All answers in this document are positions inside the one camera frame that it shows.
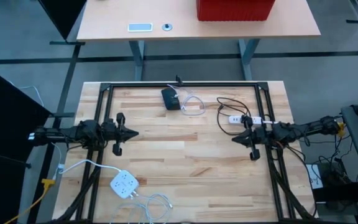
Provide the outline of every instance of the electrical outlet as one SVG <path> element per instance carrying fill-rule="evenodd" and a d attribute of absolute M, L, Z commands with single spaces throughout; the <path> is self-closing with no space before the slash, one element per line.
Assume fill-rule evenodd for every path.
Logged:
<path fill-rule="evenodd" d="M 139 186 L 137 179 L 128 171 L 120 171 L 110 182 L 112 190 L 121 198 L 128 198 Z"/>
<path fill-rule="evenodd" d="M 241 124 L 241 116 L 230 116 L 229 117 L 229 124 Z"/>

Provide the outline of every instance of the table leg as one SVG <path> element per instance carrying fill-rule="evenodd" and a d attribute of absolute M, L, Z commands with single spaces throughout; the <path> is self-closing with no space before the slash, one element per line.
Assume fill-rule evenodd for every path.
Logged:
<path fill-rule="evenodd" d="M 144 41 L 133 40 L 129 41 L 135 61 L 135 81 L 142 81 L 143 73 L 143 56 L 144 56 Z"/>
<path fill-rule="evenodd" d="M 250 39 L 248 43 L 246 43 L 244 39 L 239 39 L 242 73 L 244 79 L 247 81 L 252 80 L 251 67 L 249 64 L 251 63 L 252 56 L 255 53 L 259 41 L 260 39 Z"/>

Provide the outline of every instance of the black metal frame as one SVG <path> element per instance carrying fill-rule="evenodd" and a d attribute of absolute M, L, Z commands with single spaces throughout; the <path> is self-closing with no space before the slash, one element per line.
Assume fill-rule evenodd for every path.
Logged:
<path fill-rule="evenodd" d="M 103 96 L 106 92 L 108 92 L 108 99 L 107 99 L 107 103 L 106 103 L 106 112 L 104 114 L 104 120 L 109 119 L 109 115 L 111 112 L 112 94 L 113 94 L 114 88 L 166 87 L 167 84 L 174 85 L 176 83 L 175 82 L 171 82 L 171 83 L 168 83 L 168 82 L 167 83 L 154 83 L 154 82 L 149 82 L 149 83 L 101 83 L 100 88 L 99 88 L 99 96 L 98 96 L 98 101 L 96 104 L 96 111 L 95 111 L 94 119 L 97 121 L 99 121 L 99 119 L 100 119 L 100 112 L 101 112 Z M 261 91 L 262 91 L 265 95 L 268 115 L 270 116 L 270 119 L 272 121 L 274 121 L 274 119 L 275 119 L 274 112 L 273 112 L 273 105 L 272 105 L 272 101 L 270 98 L 269 85 L 267 82 L 246 82 L 246 83 L 241 83 L 241 82 L 212 82 L 212 83 L 211 82 L 185 82 L 184 86 L 187 86 L 187 87 L 241 86 L 241 87 L 254 88 L 259 115 L 261 117 L 264 117 L 264 114 L 265 114 L 262 97 L 261 97 Z M 272 149 L 268 146 L 266 146 L 265 149 L 267 152 L 267 159 L 270 161 L 273 161 Z M 88 151 L 86 158 L 92 160 L 92 155 L 93 155 L 94 151 L 99 151 L 96 162 L 100 163 L 103 160 L 103 152 L 104 152 L 103 148 L 90 149 Z M 288 176 L 287 176 L 287 171 L 285 168 L 285 163 L 284 163 L 283 157 L 279 157 L 278 162 L 279 162 L 279 166 L 280 166 L 281 175 L 285 181 L 285 184 L 289 187 Z M 279 220 L 282 220 L 284 218 L 284 214 L 283 214 L 283 209 L 282 209 L 282 204 L 281 204 L 280 193 L 278 191 L 278 183 L 274 179 L 272 172 L 271 172 L 272 169 L 276 169 L 276 168 L 273 167 L 274 165 L 269 161 L 268 161 L 268 164 L 269 164 L 270 178 L 272 180 L 272 189 L 273 189 L 273 194 L 274 194 L 274 201 L 275 201 L 275 206 L 276 206 L 276 211 L 277 211 L 277 217 Z M 89 190 L 90 186 L 93 184 L 91 200 L 90 200 L 89 208 L 88 208 L 88 217 L 86 219 L 88 221 L 93 220 L 93 217 L 94 217 L 94 209 L 96 206 L 96 197 L 97 197 L 97 193 L 98 193 L 98 184 L 99 184 L 98 182 L 99 182 L 99 176 L 100 176 L 100 168 L 95 167 L 91 176 L 89 177 L 90 169 L 91 169 L 91 166 L 89 164 L 85 165 L 85 169 L 84 169 L 84 173 L 83 173 L 83 180 L 82 180 L 82 184 L 81 184 L 81 193 L 83 195 L 86 194 L 86 192 Z M 293 205 L 290 203 L 290 201 L 286 195 L 285 195 L 285 198 L 286 198 L 287 205 L 288 205 L 289 216 L 291 219 L 295 219 L 296 216 L 295 216 L 295 211 L 294 211 Z M 80 201 L 80 204 L 78 206 L 78 209 L 77 209 L 75 220 L 77 220 L 79 222 L 84 221 L 81 219 L 82 214 L 83 214 L 83 209 L 84 209 L 84 200 L 82 198 Z"/>

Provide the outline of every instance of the wooden tabletop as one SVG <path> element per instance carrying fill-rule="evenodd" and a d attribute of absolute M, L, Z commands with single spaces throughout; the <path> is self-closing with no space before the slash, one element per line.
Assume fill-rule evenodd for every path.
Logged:
<path fill-rule="evenodd" d="M 290 105 L 283 82 L 269 82 L 273 109 L 277 120 L 292 122 Z M 100 83 L 83 85 L 75 123 L 93 119 Z M 217 126 L 216 97 L 234 98 L 245 103 L 250 112 L 258 114 L 255 91 L 249 87 L 191 88 L 206 104 L 201 116 L 185 116 L 180 111 L 167 111 L 161 88 L 114 88 L 111 118 L 123 112 L 126 126 L 140 134 L 123 144 L 122 156 L 112 153 L 110 141 L 104 150 L 103 164 L 128 170 L 140 182 L 137 192 L 150 196 L 161 193 L 173 204 L 169 222 L 275 222 L 277 214 L 267 165 L 266 151 L 260 149 L 260 159 L 251 161 L 250 149 L 231 141 Z M 186 96 L 180 92 L 180 99 Z M 102 116 L 107 94 L 104 95 Z M 189 111 L 200 110 L 199 103 L 189 102 Z M 220 122 L 227 131 L 243 131 L 228 125 L 227 117 Z M 298 143 L 291 146 L 300 150 Z M 314 210 L 312 191 L 306 170 L 290 151 L 284 153 L 293 193 L 310 212 Z M 86 159 L 86 150 L 68 152 L 65 166 Z M 59 217 L 80 191 L 84 165 L 64 173 L 59 186 L 53 218 Z M 109 183 L 117 174 L 102 169 L 96 201 L 94 222 L 106 223 L 113 211 L 130 199 L 119 198 Z M 85 203 L 86 217 L 90 192 Z M 158 216 L 161 206 L 151 206 Z M 128 222 L 130 209 L 121 210 L 115 222 Z"/>
<path fill-rule="evenodd" d="M 152 23 L 152 32 L 128 32 Z M 172 24 L 171 31 L 162 30 Z M 276 0 L 266 21 L 200 22 L 196 0 L 88 0 L 77 39 L 152 40 L 319 36 L 306 0 Z"/>

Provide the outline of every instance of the wooden table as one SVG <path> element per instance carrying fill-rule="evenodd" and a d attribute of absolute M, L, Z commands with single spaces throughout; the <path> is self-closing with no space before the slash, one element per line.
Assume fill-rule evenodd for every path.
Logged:
<path fill-rule="evenodd" d="M 283 82 L 269 82 L 270 96 L 276 119 L 292 122 L 291 109 Z M 85 83 L 75 123 L 93 119 L 100 83 Z M 277 214 L 266 151 L 260 149 L 260 159 L 251 161 L 250 149 L 231 141 L 217 126 L 216 97 L 234 98 L 245 103 L 257 115 L 255 91 L 249 87 L 191 88 L 206 104 L 201 116 L 185 116 L 180 111 L 167 111 L 163 105 L 161 88 L 115 88 L 110 117 L 123 112 L 126 126 L 140 134 L 122 145 L 121 157 L 114 156 L 112 144 L 104 151 L 103 164 L 128 170 L 140 182 L 138 193 L 165 194 L 174 206 L 169 222 L 275 222 Z M 199 103 L 189 103 L 188 110 L 198 111 Z M 243 130 L 228 125 L 228 131 Z M 298 143 L 291 146 L 300 150 Z M 72 149 L 65 166 L 86 159 L 87 151 Z M 313 212 L 314 200 L 305 168 L 290 151 L 284 153 L 290 188 L 305 208 Z M 59 186 L 53 218 L 59 217 L 80 191 L 84 166 L 65 173 Z M 115 170 L 102 169 L 96 200 L 94 222 L 109 222 L 113 211 L 122 203 L 109 183 Z M 282 196 L 283 208 L 286 208 Z M 89 197 L 85 200 L 85 214 Z M 161 206 L 153 206 L 157 212 Z M 123 209 L 114 219 L 127 222 L 130 210 Z"/>
<path fill-rule="evenodd" d="M 152 32 L 128 32 L 131 23 L 151 23 L 154 28 Z M 164 24 L 171 24 L 173 29 L 164 31 Z M 251 80 L 249 63 L 260 38 L 319 35 L 306 0 L 276 0 L 266 21 L 252 22 L 200 22 L 196 0 L 89 0 L 77 39 L 129 40 L 136 64 L 135 80 L 140 81 L 144 40 L 240 38 L 244 77 Z M 247 45 L 243 38 L 250 39 Z"/>

